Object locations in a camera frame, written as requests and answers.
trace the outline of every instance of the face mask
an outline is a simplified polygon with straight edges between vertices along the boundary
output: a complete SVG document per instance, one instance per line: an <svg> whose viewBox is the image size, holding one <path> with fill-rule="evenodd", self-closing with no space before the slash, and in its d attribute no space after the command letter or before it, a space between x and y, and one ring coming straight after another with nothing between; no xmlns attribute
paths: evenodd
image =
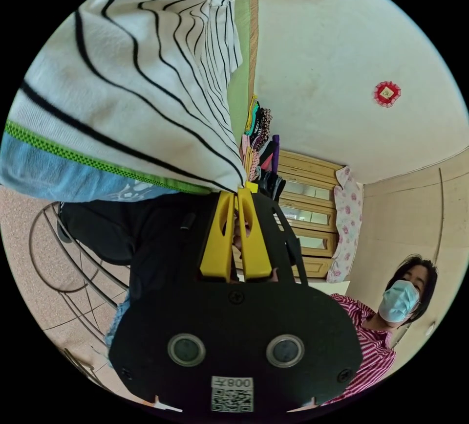
<svg viewBox="0 0 469 424"><path fill-rule="evenodd" d="M419 293L413 284L399 280L384 292L378 312L385 321L401 323L410 315L419 300Z"/></svg>

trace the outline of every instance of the blue cloth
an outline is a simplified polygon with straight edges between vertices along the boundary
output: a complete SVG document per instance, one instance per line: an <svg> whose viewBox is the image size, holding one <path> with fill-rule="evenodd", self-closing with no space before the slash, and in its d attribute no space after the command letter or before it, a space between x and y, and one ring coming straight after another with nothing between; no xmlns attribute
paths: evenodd
<svg viewBox="0 0 469 424"><path fill-rule="evenodd" d="M57 156L3 133L0 184L47 201L136 202L178 191L116 175Z"/></svg>
<svg viewBox="0 0 469 424"><path fill-rule="evenodd" d="M124 301L117 306L116 315L114 316L111 327L109 328L109 331L107 332L104 338L104 342L106 343L106 346L108 349L111 347L111 344L114 340L114 336L116 335L117 327L119 326L119 323L121 322L122 317L124 316L124 313L128 310L130 306L129 297L130 297L130 294L129 294L129 291L127 291L127 295Z"/></svg>

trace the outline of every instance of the tiled floor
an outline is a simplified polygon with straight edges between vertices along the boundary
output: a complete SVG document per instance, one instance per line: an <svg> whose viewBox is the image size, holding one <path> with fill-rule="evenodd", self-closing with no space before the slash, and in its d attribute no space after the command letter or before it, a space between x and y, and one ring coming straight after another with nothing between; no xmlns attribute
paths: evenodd
<svg viewBox="0 0 469 424"><path fill-rule="evenodd" d="M28 198L0 187L1 236L21 295L39 326L57 347L67 348L85 368L93 367L97 378L114 393L141 402L127 391L114 370L107 365L106 347L76 318L61 294L48 287L34 269L28 245L30 229L35 216L48 204L48 201ZM46 213L55 228L56 219L51 209ZM91 277L96 272L96 267L85 256L80 256L77 247L66 245L66 249L87 276ZM37 219L32 231L31 252L39 273L53 287L62 290L82 288L71 293L70 299L85 314L83 321L88 319L105 333L114 317L114 308L93 289L84 288L83 278L61 250L43 215ZM103 263L103 267L128 284L127 267L107 263ZM125 291L101 272L96 275L94 283L116 303L123 301ZM87 326L97 334L88 323Z"/></svg>

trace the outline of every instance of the screw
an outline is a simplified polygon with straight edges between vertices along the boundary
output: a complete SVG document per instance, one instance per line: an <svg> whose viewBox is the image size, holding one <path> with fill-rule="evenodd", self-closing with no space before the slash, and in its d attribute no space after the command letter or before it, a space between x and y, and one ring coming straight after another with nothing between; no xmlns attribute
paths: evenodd
<svg viewBox="0 0 469 424"><path fill-rule="evenodd" d="M352 371L350 369L344 369L337 376L337 381L339 383L344 383L351 377L351 375L352 375Z"/></svg>
<svg viewBox="0 0 469 424"><path fill-rule="evenodd" d="M127 370L127 369L122 369L122 375L127 379L127 380L132 380L132 374Z"/></svg>
<svg viewBox="0 0 469 424"><path fill-rule="evenodd" d="M228 300L234 305L239 305L244 302L244 294L239 290L232 290L228 294Z"/></svg>

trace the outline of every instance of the label sticker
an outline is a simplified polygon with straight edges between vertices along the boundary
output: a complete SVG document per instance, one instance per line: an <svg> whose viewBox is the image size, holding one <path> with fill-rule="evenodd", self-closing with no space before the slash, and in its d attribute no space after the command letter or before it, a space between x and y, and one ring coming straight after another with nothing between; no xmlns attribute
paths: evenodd
<svg viewBox="0 0 469 424"><path fill-rule="evenodd" d="M212 411L252 413L254 381L252 378L212 377Z"/></svg>

